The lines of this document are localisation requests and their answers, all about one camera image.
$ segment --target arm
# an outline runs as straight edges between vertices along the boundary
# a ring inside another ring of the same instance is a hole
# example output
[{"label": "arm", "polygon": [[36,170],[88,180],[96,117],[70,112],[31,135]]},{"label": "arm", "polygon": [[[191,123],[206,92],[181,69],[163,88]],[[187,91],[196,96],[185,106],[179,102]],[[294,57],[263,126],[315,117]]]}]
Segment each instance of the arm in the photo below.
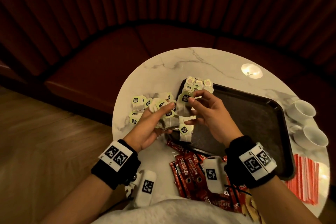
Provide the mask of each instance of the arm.
[{"label": "arm", "polygon": [[[172,130],[156,129],[159,119],[170,112],[173,103],[163,106],[155,113],[146,109],[138,124],[129,132],[124,141],[137,153],[150,146],[162,133]],[[42,224],[87,224],[93,222],[112,194],[112,189],[95,175],[89,175],[51,213]]]},{"label": "arm", "polygon": [[[206,90],[194,92],[194,97],[198,96],[202,98],[188,98],[188,102],[195,109],[192,114],[202,118],[186,121],[185,124],[208,126],[213,137],[228,148],[230,142],[241,137],[242,133],[219,98]],[[251,189],[251,193],[267,224],[321,223],[277,176]]]}]

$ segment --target tray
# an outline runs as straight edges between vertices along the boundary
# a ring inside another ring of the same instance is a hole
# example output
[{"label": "tray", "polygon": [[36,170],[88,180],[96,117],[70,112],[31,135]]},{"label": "tray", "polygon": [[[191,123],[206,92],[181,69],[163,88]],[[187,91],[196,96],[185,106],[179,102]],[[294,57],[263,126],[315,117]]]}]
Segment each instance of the tray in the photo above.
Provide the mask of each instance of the tray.
[{"label": "tray", "polygon": [[[181,94],[184,80],[179,89]],[[244,135],[254,142],[260,142],[276,161],[276,174],[282,180],[294,177],[294,159],[281,106],[272,99],[235,90],[218,84],[213,85],[213,94],[220,98],[232,119]],[[180,142],[179,131],[173,131],[168,137],[185,148],[206,155],[225,156],[225,146],[214,139],[203,125],[195,125],[192,142]]]}]

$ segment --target herringbone floor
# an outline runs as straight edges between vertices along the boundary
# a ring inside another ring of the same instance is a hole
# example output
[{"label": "herringbone floor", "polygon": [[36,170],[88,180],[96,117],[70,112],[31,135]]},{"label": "herringbone floor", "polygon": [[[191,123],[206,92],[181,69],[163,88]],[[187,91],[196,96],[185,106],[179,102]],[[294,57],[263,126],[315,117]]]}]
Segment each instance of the herringbone floor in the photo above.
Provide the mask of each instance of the herringbone floor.
[{"label": "herringbone floor", "polygon": [[[38,223],[111,141],[109,126],[0,86],[0,223]],[[120,186],[105,209],[123,196]],[[335,219],[336,204],[328,200],[320,220]]]}]

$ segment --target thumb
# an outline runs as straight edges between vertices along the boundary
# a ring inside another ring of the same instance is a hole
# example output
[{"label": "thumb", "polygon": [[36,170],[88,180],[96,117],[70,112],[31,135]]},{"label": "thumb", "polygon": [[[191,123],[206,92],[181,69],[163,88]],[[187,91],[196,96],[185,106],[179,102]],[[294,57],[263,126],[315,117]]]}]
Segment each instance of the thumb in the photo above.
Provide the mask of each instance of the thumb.
[{"label": "thumb", "polygon": [[167,105],[162,106],[159,110],[157,110],[154,115],[156,118],[160,119],[163,115],[170,112],[171,109],[174,108],[175,103],[171,102]]},{"label": "thumb", "polygon": [[193,97],[188,98],[188,102],[196,111],[198,111],[201,115],[203,115],[205,112],[208,111],[208,108],[206,108],[204,105],[202,105],[200,102],[195,100]]}]

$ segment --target hand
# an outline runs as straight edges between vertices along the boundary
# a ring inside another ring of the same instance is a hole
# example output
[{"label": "hand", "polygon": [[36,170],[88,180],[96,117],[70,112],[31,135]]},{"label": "hand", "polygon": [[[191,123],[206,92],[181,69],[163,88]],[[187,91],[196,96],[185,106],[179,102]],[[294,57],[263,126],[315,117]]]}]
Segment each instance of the hand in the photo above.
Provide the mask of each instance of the hand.
[{"label": "hand", "polygon": [[212,136],[223,143],[226,148],[230,146],[231,141],[243,135],[223,102],[207,90],[195,91],[194,98],[188,98],[188,102],[195,109],[191,111],[192,115],[202,116],[203,118],[188,120],[185,122],[186,125],[198,123],[208,126]]},{"label": "hand", "polygon": [[155,128],[159,119],[173,109],[175,103],[162,106],[155,113],[151,113],[149,108],[145,109],[140,120],[135,127],[124,137],[124,141],[131,146],[137,153],[150,146],[162,133],[170,134],[171,129],[163,130]]}]

